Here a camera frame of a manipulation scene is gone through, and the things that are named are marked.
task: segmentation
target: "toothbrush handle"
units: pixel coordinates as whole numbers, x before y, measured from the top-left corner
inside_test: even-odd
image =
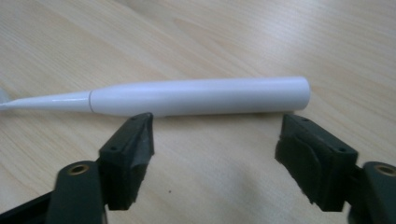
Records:
[[[94,90],[95,113],[156,117],[292,111],[307,106],[310,88],[304,77],[257,77],[161,81]]]

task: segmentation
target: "toothbrush head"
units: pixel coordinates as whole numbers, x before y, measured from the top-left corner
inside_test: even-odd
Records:
[[[0,88],[0,110],[7,110],[6,103],[9,102],[9,97],[6,91]]]

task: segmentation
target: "light wood surface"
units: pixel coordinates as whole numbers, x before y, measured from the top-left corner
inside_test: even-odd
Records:
[[[0,1],[12,98],[211,77],[309,79],[312,119],[366,161],[396,164],[394,1]],[[137,202],[109,223],[347,223],[276,162],[281,113],[155,119]],[[0,212],[53,189],[127,118],[0,113]]]

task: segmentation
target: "tabletop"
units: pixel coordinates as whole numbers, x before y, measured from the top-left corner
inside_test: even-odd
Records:
[[[309,80],[295,114],[396,164],[393,1],[0,1],[0,87],[11,98],[153,80]],[[275,160],[282,112],[154,120],[136,203],[109,223],[347,223],[309,203]],[[0,212],[51,191],[98,157],[128,118],[0,112]]]

